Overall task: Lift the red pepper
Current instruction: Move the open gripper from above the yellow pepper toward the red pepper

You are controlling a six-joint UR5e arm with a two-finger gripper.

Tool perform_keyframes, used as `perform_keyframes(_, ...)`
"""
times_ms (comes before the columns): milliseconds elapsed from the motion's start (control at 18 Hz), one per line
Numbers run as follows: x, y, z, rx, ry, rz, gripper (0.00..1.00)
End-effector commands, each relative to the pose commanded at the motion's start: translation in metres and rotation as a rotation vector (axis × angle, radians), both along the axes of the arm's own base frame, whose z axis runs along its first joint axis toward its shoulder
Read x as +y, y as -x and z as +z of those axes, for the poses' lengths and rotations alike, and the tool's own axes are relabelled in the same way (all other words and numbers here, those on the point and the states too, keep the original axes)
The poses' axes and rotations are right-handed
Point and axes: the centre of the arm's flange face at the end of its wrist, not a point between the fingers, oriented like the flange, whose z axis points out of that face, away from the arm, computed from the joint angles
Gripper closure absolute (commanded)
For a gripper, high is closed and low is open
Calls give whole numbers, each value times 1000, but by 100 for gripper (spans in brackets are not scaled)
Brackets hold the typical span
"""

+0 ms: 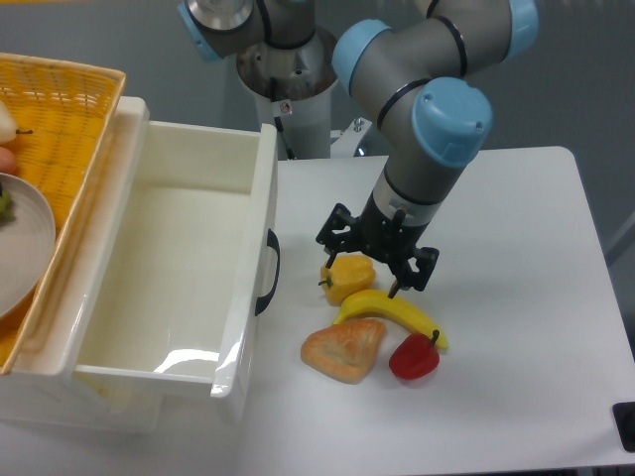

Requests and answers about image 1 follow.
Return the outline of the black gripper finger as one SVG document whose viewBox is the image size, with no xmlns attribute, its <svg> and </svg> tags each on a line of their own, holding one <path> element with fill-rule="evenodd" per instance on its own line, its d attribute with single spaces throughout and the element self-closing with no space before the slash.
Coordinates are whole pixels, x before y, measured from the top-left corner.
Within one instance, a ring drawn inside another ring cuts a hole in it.
<svg viewBox="0 0 635 476">
<path fill-rule="evenodd" d="M 400 290 L 422 292 L 435 270 L 439 255 L 440 251 L 434 247 L 414 247 L 408 253 L 391 257 L 388 267 L 394 282 L 388 298 L 394 298 Z"/>
<path fill-rule="evenodd" d="M 360 219 L 342 203 L 337 203 L 317 234 L 316 241 L 328 254 L 325 267 L 330 269 L 340 253 L 361 249 Z"/>
</svg>

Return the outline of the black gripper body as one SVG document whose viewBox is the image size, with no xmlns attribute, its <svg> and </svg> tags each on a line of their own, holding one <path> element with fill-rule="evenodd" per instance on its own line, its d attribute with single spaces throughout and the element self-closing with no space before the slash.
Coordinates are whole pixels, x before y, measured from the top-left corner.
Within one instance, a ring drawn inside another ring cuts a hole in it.
<svg viewBox="0 0 635 476">
<path fill-rule="evenodd" d="M 369 197 L 359 216 L 363 252 L 388 266 L 391 257 L 405 254 L 417 247 L 417 243 L 427 228 L 407 226 L 403 222 L 393 223 Z"/>
</svg>

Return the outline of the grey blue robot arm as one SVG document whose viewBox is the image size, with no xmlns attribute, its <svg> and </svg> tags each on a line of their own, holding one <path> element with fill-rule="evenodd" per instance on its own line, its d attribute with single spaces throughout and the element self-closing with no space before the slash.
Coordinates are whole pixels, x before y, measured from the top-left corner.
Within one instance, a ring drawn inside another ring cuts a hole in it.
<svg viewBox="0 0 635 476">
<path fill-rule="evenodd" d="M 428 1 L 396 31 L 363 20 L 335 36 L 311 1 L 183 1 L 180 17 L 206 60 L 235 58 L 260 122 L 287 159 L 332 151 L 336 85 L 392 145 L 363 211 L 337 205 L 317 235 L 330 258 L 360 252 L 388 266 L 392 291 L 423 290 L 439 253 L 419 239 L 491 130 L 487 98 L 469 74 L 534 43 L 532 1 Z"/>
</svg>

